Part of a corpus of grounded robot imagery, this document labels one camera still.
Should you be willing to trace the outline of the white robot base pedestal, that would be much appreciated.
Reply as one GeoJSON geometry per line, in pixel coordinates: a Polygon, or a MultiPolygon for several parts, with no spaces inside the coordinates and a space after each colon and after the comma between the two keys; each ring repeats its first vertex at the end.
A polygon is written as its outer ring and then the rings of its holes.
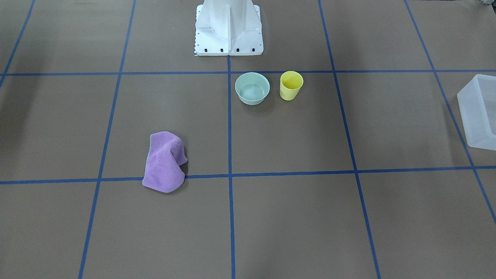
{"type": "Polygon", "coordinates": [[[195,20],[195,55],[264,53],[260,7],[251,0],[205,0],[195,20]]]}

